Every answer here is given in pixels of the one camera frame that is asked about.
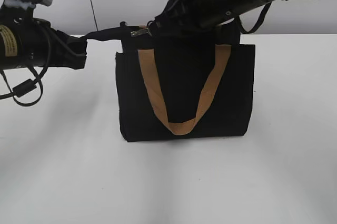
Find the white wall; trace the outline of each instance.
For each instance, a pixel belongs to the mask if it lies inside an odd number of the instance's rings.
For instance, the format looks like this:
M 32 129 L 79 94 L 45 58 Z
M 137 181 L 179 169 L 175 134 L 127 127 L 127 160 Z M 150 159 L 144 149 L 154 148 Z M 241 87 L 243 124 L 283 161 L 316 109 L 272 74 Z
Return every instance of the white wall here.
M 335 34 L 336 0 L 277 1 L 271 7 L 261 34 Z M 145 24 L 164 8 L 167 0 L 93 0 L 99 29 L 118 26 L 121 21 Z M 260 9 L 243 16 L 247 28 L 252 26 Z M 72 34 L 95 30 L 90 0 L 54 0 L 50 8 L 39 6 L 36 16 L 52 21 L 53 26 Z

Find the warning label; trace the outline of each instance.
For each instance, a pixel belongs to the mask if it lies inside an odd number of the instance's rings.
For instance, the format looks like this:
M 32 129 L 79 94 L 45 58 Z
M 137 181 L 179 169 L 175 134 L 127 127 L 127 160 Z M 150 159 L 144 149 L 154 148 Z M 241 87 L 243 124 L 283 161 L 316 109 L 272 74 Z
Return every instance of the warning label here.
M 5 56 L 17 56 L 17 43 L 14 34 L 7 26 L 0 25 L 0 34 L 5 44 Z

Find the black cable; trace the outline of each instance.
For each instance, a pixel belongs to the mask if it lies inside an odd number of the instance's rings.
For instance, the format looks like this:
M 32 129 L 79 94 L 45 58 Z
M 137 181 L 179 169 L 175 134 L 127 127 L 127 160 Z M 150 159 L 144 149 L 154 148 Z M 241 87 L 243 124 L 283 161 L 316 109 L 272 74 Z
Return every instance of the black cable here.
M 95 25 L 96 25 L 96 30 L 98 31 L 98 25 L 97 25 L 97 19 L 96 19 L 96 14 L 95 14 L 95 10 L 94 10 L 93 0 L 90 0 L 90 4 L 91 4 L 91 10 L 92 10 L 93 15 L 94 15 L 94 21 L 95 21 Z
M 257 20 L 256 24 L 254 25 L 254 27 L 250 31 L 245 30 L 245 28 L 242 25 L 242 21 L 241 21 L 240 17 L 236 17 L 235 21 L 236 21 L 236 23 L 237 23 L 237 25 L 240 29 L 240 32 L 243 33 L 243 34 L 255 33 L 261 27 L 261 25 L 263 24 L 263 22 L 265 20 L 265 17 L 267 15 L 267 12 L 269 11 L 269 8 L 270 8 L 271 5 L 272 5 L 272 3 L 268 3 L 263 7 L 263 9 L 260 13 L 259 19 Z
M 83 54 L 76 54 L 73 50 L 70 49 L 69 46 L 67 46 L 67 44 L 65 44 L 57 35 L 56 33 L 54 33 L 51 29 L 47 29 L 47 31 L 49 32 L 49 34 L 57 40 L 57 42 L 59 42 L 59 44 L 65 48 L 71 55 L 78 57 L 78 56 L 83 56 Z
M 153 20 L 150 20 L 147 24 L 146 27 L 149 28 L 149 26 L 153 23 Z
M 35 80 L 33 81 L 33 84 L 36 84 L 36 83 L 39 84 L 40 89 L 41 89 L 41 95 L 38 98 L 38 100 L 36 100 L 33 103 L 25 104 L 25 103 L 19 102 L 18 100 L 16 100 L 15 92 L 12 91 L 12 89 L 11 89 L 9 83 L 8 83 L 5 72 L 3 70 L 0 70 L 0 74 L 1 74 L 2 78 L 4 79 L 8 89 L 10 91 L 10 93 L 8 93 L 8 94 L 0 95 L 0 100 L 13 98 L 14 101 L 21 106 L 31 106 L 31 105 L 36 104 L 42 98 L 43 86 L 42 86 L 41 78 L 46 74 L 46 72 L 49 68 L 49 64 L 50 64 L 50 61 L 51 61 L 51 58 L 52 58 L 52 42 L 51 42 L 51 37 L 50 37 L 50 35 L 48 34 L 48 31 L 47 31 L 47 30 L 49 30 L 48 27 L 44 27 L 44 26 L 41 26 L 39 24 L 37 24 L 37 25 L 47 39 L 47 43 L 48 43 L 47 60 L 46 60 L 46 63 L 44 64 L 43 69 L 41 70 L 40 74 L 37 74 L 35 69 L 32 66 L 30 66 L 29 63 L 27 64 L 27 67 L 30 70 L 30 72 L 35 76 Z

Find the white table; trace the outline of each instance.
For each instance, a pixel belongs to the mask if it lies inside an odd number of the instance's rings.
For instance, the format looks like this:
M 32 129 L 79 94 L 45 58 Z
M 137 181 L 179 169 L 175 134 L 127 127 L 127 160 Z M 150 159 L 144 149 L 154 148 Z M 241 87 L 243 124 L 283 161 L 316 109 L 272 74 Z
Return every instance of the white table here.
M 257 45 L 242 138 L 124 141 L 116 41 L 90 41 L 85 70 L 50 69 L 37 106 L 0 102 L 0 223 L 336 223 L 337 35 L 242 43 Z

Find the bag handle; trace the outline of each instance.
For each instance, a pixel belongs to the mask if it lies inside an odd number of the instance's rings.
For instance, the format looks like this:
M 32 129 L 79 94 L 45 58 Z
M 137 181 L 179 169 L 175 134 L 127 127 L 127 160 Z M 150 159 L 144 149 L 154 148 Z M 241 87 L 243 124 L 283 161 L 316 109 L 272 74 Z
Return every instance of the bag handle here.
M 215 47 L 215 65 L 201 91 L 196 116 L 183 123 L 171 123 L 167 117 L 166 104 L 160 87 L 154 50 L 138 50 L 140 67 L 152 109 L 156 117 L 174 135 L 186 135 L 192 132 L 199 120 L 211 107 L 216 90 L 219 87 L 231 56 L 231 48 L 230 45 L 217 45 Z

